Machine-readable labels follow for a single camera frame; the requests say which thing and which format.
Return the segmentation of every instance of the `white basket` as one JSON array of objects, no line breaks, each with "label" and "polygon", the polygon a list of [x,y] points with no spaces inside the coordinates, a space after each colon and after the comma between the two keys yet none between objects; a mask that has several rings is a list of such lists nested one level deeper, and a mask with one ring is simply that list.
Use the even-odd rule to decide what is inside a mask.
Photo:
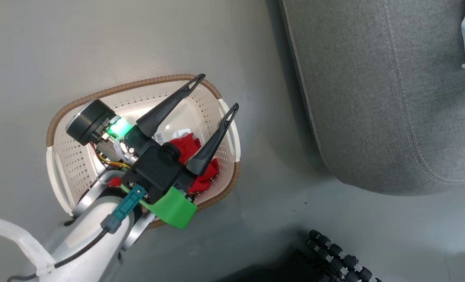
[{"label": "white basket", "polygon": [[[71,214],[80,197],[104,169],[91,146],[81,146],[65,133],[65,126],[82,105],[100,98],[133,125],[137,118],[192,78],[193,75],[171,75],[131,82],[89,95],[58,112],[48,129],[46,164],[51,186],[65,212]],[[193,132],[204,144],[228,110],[217,89],[203,80],[163,121],[157,129],[157,141],[169,141]],[[233,188],[239,175],[240,155],[239,135],[233,121],[215,154],[219,173],[210,189],[196,197],[195,203],[200,209],[223,199]]]}]

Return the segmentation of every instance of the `teal connector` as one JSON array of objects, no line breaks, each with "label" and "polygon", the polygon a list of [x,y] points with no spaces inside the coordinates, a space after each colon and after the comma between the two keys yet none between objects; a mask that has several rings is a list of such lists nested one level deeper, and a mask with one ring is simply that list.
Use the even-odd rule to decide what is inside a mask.
[{"label": "teal connector", "polygon": [[100,226],[103,229],[107,228],[110,234],[114,234],[121,226],[121,223],[123,223],[123,220],[135,209],[139,201],[146,194],[147,191],[142,186],[136,184],[121,204],[100,223]]}]

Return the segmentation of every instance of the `red fabric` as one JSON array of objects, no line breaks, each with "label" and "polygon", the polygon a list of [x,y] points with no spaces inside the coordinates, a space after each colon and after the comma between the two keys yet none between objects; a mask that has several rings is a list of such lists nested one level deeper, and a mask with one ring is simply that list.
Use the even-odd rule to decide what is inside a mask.
[{"label": "red fabric", "polygon": [[121,186],[121,178],[115,177],[109,182],[109,187],[119,187]]},{"label": "red fabric", "polygon": [[[173,139],[170,141],[175,145],[182,154],[179,161],[184,164],[192,157],[201,147],[199,139],[194,140],[194,134],[188,134],[182,138]],[[206,168],[204,175],[198,176],[196,182],[187,191],[188,193],[200,193],[208,190],[211,186],[211,179],[218,175],[218,161],[213,159]]]}]

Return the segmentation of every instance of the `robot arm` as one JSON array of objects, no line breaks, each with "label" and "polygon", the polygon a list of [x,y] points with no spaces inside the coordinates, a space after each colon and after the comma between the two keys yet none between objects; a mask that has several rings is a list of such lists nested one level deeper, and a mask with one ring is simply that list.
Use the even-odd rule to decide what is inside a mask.
[{"label": "robot arm", "polygon": [[[100,100],[87,103],[71,119],[67,134],[82,146],[91,144],[107,167],[72,211],[76,220],[47,239],[48,245],[56,247],[51,255],[59,262],[39,281],[103,280],[108,276],[104,272],[117,263],[120,250],[128,250],[156,216],[178,228],[187,226],[197,210],[195,195],[187,190],[198,175],[204,174],[239,106],[236,103],[231,107],[209,141],[185,165],[179,162],[178,148],[171,143],[159,145],[152,136],[204,77],[196,76],[140,117],[134,126]],[[121,178],[125,197],[102,197],[113,178]],[[141,206],[147,211],[136,218],[133,211]],[[10,277],[8,281],[35,278],[34,273]]]}]

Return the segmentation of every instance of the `gray sofa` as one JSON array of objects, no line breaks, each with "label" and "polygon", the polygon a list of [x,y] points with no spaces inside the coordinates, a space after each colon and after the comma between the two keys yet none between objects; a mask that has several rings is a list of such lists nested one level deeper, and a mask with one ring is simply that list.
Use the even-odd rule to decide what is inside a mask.
[{"label": "gray sofa", "polygon": [[465,185],[465,0],[283,0],[320,154],[390,195]]}]

